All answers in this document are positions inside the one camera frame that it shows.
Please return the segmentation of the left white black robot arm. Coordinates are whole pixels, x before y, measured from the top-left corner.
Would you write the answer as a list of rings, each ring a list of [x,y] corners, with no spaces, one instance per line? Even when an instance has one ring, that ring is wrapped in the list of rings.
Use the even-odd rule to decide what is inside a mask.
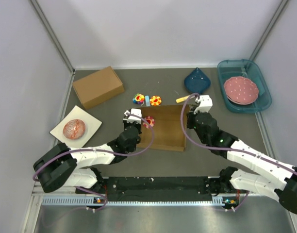
[[[37,160],[33,168],[43,191],[51,193],[68,186],[75,187],[77,193],[85,189],[99,192],[104,178],[95,166],[120,163],[135,152],[141,140],[140,119],[129,117],[123,123],[124,131],[106,144],[76,149],[59,143]]]

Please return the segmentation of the pink plush flower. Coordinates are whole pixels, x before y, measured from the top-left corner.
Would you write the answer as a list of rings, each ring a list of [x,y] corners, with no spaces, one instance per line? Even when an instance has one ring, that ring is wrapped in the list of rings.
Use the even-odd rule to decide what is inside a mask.
[[[153,127],[155,125],[155,119],[151,116],[147,116],[144,118],[145,121],[143,121],[143,126],[145,128]]]

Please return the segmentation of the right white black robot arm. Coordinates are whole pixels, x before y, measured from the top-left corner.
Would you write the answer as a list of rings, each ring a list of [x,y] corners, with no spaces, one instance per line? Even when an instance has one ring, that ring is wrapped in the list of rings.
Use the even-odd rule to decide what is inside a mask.
[[[252,171],[227,168],[220,173],[225,192],[241,189],[269,197],[297,215],[297,166],[286,164],[253,149],[236,136],[219,129],[210,113],[187,113],[186,128],[196,132],[199,147]]]

